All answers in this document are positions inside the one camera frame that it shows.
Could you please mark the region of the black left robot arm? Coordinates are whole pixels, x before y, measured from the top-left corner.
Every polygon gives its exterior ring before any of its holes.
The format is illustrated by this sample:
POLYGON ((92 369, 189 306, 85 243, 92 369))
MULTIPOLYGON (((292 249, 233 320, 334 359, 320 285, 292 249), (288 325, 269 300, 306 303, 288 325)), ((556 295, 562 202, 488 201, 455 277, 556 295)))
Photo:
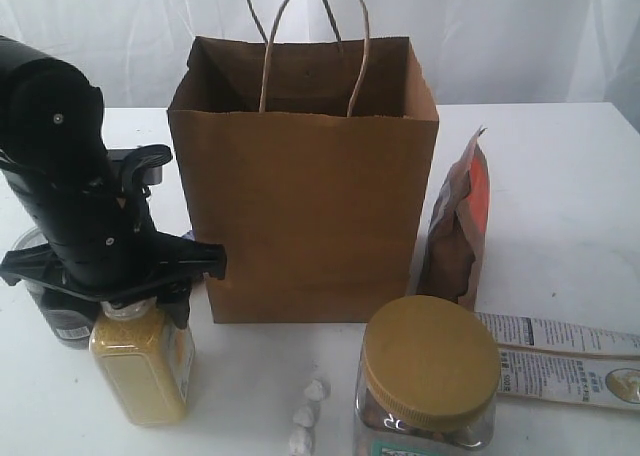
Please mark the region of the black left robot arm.
POLYGON ((145 176, 171 150, 141 146, 113 163, 103 117, 102 92, 79 69, 2 39, 1 171, 45 243, 8 252, 1 276, 116 309, 154 299, 185 328, 193 280, 223 278, 225 249, 156 229, 145 176))

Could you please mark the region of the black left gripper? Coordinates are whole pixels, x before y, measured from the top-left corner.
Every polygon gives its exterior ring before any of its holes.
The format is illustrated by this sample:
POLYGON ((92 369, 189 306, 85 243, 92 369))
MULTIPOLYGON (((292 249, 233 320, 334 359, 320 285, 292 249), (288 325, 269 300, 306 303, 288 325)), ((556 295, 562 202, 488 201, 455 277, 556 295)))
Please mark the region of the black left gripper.
POLYGON ((1 171, 46 239, 6 253, 1 278, 9 286, 30 281, 116 306, 156 297, 176 327, 188 326, 193 293, 203 291, 214 314, 209 284, 228 280, 225 248, 158 231, 148 186, 122 184, 107 155, 5 159, 1 171))

